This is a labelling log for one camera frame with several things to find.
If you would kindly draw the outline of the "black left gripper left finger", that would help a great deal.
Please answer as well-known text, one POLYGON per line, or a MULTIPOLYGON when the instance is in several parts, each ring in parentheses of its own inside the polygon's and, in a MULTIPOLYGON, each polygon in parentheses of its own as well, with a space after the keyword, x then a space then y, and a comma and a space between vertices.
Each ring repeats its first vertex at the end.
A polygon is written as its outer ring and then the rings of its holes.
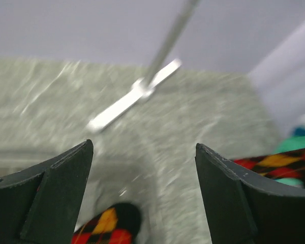
POLYGON ((88 139, 54 165, 0 177, 0 243, 71 243, 93 154, 88 139))

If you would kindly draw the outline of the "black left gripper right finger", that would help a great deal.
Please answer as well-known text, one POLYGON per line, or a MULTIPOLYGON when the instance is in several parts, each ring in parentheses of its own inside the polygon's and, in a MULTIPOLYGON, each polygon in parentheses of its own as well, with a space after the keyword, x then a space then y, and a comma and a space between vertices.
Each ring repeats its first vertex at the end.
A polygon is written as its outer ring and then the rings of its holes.
POLYGON ((305 243, 305 189, 277 182, 196 145, 213 243, 305 243))

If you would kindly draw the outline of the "red black argyle sock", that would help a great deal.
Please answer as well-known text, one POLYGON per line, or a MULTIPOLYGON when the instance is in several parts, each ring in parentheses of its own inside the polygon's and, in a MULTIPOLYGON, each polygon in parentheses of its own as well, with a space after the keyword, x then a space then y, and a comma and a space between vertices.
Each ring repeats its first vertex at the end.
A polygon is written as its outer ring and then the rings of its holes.
POLYGON ((305 181, 305 148, 233 161, 267 178, 295 178, 305 181))
POLYGON ((72 244, 132 244, 140 231, 142 213, 128 202, 116 203, 79 227, 72 244))

